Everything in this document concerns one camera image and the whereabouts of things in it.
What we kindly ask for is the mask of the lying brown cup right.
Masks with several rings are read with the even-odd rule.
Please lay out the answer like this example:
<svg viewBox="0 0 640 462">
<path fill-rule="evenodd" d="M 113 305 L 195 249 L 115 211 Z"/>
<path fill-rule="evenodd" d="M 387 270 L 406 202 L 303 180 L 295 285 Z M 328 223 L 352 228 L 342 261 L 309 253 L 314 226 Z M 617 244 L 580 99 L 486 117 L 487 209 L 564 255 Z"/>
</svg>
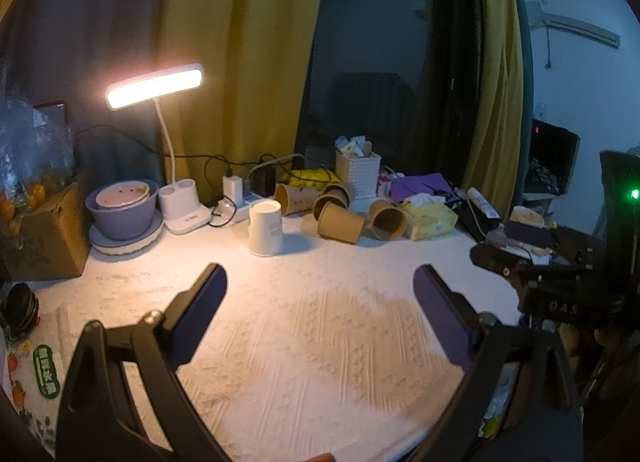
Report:
<svg viewBox="0 0 640 462">
<path fill-rule="evenodd" d="M 387 200 L 378 199 L 371 203 L 369 219 L 372 234 L 378 240 L 395 240 L 407 227 L 405 212 Z"/>
</svg>

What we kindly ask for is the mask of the lying brown cup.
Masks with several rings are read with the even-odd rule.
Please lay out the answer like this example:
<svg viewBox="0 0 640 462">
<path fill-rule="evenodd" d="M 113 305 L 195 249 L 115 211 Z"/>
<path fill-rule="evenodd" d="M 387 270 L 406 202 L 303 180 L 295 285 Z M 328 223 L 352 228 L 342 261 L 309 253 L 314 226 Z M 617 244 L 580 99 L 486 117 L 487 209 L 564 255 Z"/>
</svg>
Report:
<svg viewBox="0 0 640 462">
<path fill-rule="evenodd" d="M 318 218 L 318 235 L 356 245 L 360 239 L 366 220 L 336 203 L 327 203 Z"/>
<path fill-rule="evenodd" d="M 378 199 L 371 203 L 369 219 L 372 234 L 378 240 L 395 240 L 407 227 L 405 212 L 387 200 Z"/>
<path fill-rule="evenodd" d="M 322 193 L 314 201 L 312 206 L 312 215 L 318 221 L 323 208 L 327 204 L 335 204 L 340 208 L 348 209 L 355 199 L 355 188 L 350 183 L 332 183 L 324 187 Z"/>
</svg>

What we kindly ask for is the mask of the lying brown cup middle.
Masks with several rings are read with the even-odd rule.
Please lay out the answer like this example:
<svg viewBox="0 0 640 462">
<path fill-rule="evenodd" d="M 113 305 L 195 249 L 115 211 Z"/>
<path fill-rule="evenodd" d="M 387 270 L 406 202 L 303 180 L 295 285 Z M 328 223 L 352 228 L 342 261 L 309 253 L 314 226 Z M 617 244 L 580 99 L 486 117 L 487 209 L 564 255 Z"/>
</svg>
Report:
<svg viewBox="0 0 640 462">
<path fill-rule="evenodd" d="M 355 188 L 350 183 L 332 183 L 324 187 L 322 193 L 314 201 L 312 206 L 312 215 L 318 221 L 323 208 L 327 204 L 335 204 L 340 208 L 348 209 L 355 199 Z"/>
</svg>

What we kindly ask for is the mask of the fruit print plastic bag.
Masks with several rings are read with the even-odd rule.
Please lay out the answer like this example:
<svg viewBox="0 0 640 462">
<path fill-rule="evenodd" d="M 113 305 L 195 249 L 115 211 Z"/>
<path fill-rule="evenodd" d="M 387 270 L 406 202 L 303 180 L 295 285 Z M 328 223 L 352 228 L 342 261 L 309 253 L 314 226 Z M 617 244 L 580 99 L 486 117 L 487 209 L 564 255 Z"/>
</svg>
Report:
<svg viewBox="0 0 640 462">
<path fill-rule="evenodd" d="M 24 339 L 10 341 L 1 335 L 3 390 L 24 427 L 52 458 L 66 370 L 67 325 L 66 309 L 60 306 L 40 315 Z"/>
</svg>

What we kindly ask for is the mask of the white tube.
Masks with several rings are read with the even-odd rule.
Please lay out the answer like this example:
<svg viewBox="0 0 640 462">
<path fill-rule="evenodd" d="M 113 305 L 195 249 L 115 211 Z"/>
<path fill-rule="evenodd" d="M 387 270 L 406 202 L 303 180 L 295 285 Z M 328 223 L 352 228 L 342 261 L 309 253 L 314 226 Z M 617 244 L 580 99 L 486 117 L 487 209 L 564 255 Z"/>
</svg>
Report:
<svg viewBox="0 0 640 462">
<path fill-rule="evenodd" d="M 488 219 L 500 219 L 499 213 L 480 191 L 474 187 L 470 187 L 466 193 L 468 194 L 470 201 L 474 203 Z"/>
</svg>

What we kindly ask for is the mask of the black monitor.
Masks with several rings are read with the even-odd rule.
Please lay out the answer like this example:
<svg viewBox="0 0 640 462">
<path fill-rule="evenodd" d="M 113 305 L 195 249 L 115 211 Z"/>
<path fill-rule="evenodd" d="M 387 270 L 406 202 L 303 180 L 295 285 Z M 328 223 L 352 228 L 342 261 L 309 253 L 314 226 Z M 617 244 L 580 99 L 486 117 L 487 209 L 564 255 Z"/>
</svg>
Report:
<svg viewBox="0 0 640 462">
<path fill-rule="evenodd" d="M 579 150 L 580 137 L 564 127 L 533 120 L 525 193 L 567 193 Z"/>
</svg>

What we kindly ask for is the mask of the black bowl stack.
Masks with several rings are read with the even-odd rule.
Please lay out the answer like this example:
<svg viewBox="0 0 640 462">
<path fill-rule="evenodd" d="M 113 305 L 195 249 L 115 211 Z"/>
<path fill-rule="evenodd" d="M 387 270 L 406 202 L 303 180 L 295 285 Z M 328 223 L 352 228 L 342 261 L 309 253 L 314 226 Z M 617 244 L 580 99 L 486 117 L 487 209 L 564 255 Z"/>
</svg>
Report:
<svg viewBox="0 0 640 462">
<path fill-rule="evenodd" d="M 39 300 L 25 282 L 14 285 L 1 301 L 1 328 L 12 342 L 26 338 L 38 317 Z"/>
</svg>

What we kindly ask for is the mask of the white plate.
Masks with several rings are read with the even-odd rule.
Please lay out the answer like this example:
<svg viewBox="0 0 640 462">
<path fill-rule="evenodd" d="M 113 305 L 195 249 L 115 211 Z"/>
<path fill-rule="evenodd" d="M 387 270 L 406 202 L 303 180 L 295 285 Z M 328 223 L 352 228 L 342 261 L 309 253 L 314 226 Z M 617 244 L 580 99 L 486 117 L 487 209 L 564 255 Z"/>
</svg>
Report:
<svg viewBox="0 0 640 462">
<path fill-rule="evenodd" d="M 163 232 L 164 221 L 160 210 L 153 213 L 150 226 L 139 236 L 129 239 L 112 239 L 92 224 L 89 228 L 89 241 L 99 253 L 108 256 L 120 256 L 137 253 L 152 245 Z"/>
</svg>

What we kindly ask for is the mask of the cardboard box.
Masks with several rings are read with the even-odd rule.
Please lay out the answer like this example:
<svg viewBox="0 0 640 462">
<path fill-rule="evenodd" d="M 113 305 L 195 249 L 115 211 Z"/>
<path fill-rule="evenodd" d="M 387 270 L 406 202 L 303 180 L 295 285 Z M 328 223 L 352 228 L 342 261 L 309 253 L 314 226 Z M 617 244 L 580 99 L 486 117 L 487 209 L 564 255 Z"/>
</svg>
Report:
<svg viewBox="0 0 640 462">
<path fill-rule="evenodd" d="M 73 182 L 12 224 L 1 224 L 1 262 L 12 281 L 79 277 L 90 251 L 86 191 Z"/>
</svg>

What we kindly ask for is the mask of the white woven basket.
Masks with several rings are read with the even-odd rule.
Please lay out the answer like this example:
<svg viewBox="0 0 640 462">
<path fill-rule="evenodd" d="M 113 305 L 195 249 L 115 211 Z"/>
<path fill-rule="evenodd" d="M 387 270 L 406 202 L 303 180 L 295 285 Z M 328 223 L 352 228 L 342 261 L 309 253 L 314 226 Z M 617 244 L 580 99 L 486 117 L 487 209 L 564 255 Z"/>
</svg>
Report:
<svg viewBox="0 0 640 462">
<path fill-rule="evenodd" d="M 355 188 L 357 198 L 373 197 L 378 190 L 378 173 L 382 158 L 375 152 L 369 157 L 345 157 L 335 152 L 335 172 L 345 183 Z"/>
</svg>

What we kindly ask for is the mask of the yellow package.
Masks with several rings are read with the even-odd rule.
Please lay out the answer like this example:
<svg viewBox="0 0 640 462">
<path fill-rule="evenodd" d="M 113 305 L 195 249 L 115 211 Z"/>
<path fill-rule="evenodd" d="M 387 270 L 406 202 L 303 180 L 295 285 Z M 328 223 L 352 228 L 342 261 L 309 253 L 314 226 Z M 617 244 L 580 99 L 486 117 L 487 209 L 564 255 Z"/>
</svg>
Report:
<svg viewBox="0 0 640 462">
<path fill-rule="evenodd" d="M 339 183 L 340 178 L 331 170 L 292 170 L 282 176 L 281 182 L 295 187 L 311 187 L 321 191 L 330 184 Z"/>
</svg>

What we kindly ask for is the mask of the pink inner bowl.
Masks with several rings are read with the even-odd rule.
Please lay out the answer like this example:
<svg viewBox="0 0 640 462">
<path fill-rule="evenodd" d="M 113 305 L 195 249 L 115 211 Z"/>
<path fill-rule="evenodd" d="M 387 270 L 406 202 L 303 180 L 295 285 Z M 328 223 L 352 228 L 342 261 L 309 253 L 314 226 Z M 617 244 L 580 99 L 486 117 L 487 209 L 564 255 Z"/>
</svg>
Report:
<svg viewBox="0 0 640 462">
<path fill-rule="evenodd" d="M 106 186 L 96 195 L 96 205 L 101 209 L 118 209 L 133 205 L 149 197 L 151 187 L 147 182 L 124 181 Z"/>
</svg>

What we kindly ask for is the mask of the air conditioner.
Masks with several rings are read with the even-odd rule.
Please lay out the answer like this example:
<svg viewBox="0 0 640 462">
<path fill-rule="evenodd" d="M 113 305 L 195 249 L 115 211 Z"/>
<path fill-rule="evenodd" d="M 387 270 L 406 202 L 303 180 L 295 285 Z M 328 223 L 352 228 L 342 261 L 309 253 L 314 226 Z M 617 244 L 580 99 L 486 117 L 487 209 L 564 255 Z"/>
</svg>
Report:
<svg viewBox="0 0 640 462">
<path fill-rule="evenodd" d="M 579 18 L 551 13 L 540 2 L 528 2 L 527 14 L 530 28 L 544 27 L 571 33 L 610 48 L 620 47 L 620 36 L 617 33 Z"/>
</svg>

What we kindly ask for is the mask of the white power strip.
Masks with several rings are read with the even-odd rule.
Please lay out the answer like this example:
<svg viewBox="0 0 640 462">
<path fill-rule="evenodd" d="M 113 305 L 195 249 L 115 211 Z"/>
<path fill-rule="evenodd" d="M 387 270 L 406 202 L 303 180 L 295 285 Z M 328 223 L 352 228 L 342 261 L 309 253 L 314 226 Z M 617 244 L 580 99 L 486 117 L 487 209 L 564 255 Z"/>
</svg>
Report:
<svg viewBox="0 0 640 462">
<path fill-rule="evenodd" d="M 248 219 L 248 209 L 256 201 L 262 200 L 261 196 L 250 193 L 239 204 L 234 204 L 228 198 L 223 197 L 213 208 L 210 223 L 216 227 L 235 225 Z"/>
</svg>

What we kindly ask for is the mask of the white charger plug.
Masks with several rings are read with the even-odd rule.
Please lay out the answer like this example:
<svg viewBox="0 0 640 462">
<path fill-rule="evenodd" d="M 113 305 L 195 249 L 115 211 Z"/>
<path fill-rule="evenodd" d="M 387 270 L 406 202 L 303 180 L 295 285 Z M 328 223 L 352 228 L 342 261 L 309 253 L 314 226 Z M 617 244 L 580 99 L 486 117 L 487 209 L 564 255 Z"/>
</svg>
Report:
<svg viewBox="0 0 640 462">
<path fill-rule="evenodd" d="M 222 178 L 224 196 L 236 205 L 243 204 L 243 178 L 238 175 L 228 175 Z"/>
</svg>

